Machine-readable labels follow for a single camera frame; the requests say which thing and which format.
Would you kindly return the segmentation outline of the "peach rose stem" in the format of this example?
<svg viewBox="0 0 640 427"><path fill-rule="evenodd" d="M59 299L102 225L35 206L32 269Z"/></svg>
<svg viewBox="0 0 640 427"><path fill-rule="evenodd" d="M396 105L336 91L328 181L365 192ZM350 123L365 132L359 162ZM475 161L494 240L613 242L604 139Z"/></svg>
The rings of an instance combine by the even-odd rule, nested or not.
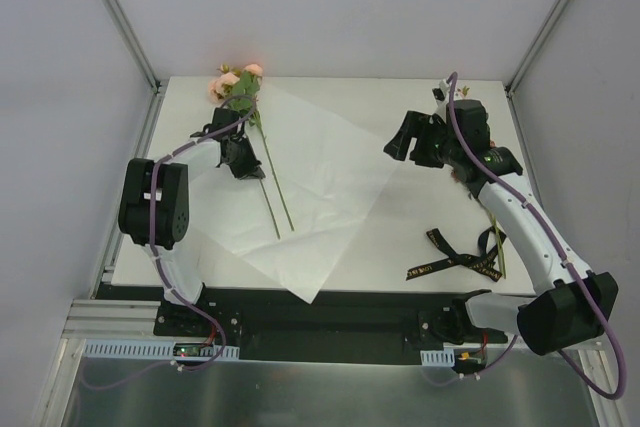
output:
<svg viewBox="0 0 640 427"><path fill-rule="evenodd" d="M258 93L262 83L262 75L255 73L254 70L244 69L242 72L236 70L233 74L238 77L238 81L230 87L230 96L228 106L238 112L242 117L246 117L246 123L254 128L259 134L264 152L267 157L268 166L271 177L275 184L281 206L286 216L291 232L295 232L296 228L290 213L284 192L281 186L279 175L273 160L271 149L268 145L267 135L264 129L261 112L258 108Z"/></svg>
<svg viewBox="0 0 640 427"><path fill-rule="evenodd" d="M220 76L211 80L207 88L207 95L213 104L224 104L227 108L231 109L228 106L229 101L232 99L230 96L230 87L238 81L238 77L233 74L233 71L238 70L242 72L244 69L254 70L255 73L260 73L263 78L263 69L258 64L250 64L242 69L231 68L223 64L219 69Z"/></svg>

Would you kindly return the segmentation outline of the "black printed ribbon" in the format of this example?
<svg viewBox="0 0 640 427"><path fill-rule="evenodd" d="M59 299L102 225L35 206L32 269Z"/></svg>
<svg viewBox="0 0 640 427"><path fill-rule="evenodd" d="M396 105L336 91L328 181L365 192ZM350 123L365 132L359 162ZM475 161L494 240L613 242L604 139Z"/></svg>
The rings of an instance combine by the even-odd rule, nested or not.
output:
<svg viewBox="0 0 640 427"><path fill-rule="evenodd" d="M502 230L499 230L499 234L504 245L507 235ZM497 260L497 248L491 228L484 230L477 239L478 255L458 253L439 229L427 231L426 238L440 253L445 255L445 258L408 269L405 277L406 281L442 272L453 267L464 267L493 282L498 282L502 279L499 269L494 267Z"/></svg>

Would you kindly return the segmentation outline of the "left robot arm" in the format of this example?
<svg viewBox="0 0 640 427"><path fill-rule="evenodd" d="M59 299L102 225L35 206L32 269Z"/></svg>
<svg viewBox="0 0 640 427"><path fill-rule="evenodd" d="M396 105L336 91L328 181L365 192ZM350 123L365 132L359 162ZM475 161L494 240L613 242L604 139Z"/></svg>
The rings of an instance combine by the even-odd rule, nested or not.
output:
<svg viewBox="0 0 640 427"><path fill-rule="evenodd" d="M157 160L134 158L127 165L118 228L151 260L165 300L183 305L176 322L191 336L209 329L212 314L198 303L204 281L190 249L182 246L190 224L190 183L222 166L237 180L265 178L245 132L254 111L242 115L218 107L183 145Z"/></svg>

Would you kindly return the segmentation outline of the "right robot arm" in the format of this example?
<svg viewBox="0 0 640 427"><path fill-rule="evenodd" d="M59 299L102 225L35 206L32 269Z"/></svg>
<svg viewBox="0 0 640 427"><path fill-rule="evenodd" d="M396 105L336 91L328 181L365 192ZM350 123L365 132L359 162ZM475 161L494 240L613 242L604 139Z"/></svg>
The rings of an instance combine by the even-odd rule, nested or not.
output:
<svg viewBox="0 0 640 427"><path fill-rule="evenodd" d="M619 287L597 274L552 225L514 154L491 143L488 114L477 100L453 100L446 113L408 111L383 151L420 167L452 167L472 198L496 218L498 237L511 242L529 275L532 298L475 291L456 299L452 334L473 341L485 328L520 337L538 355L601 335Z"/></svg>

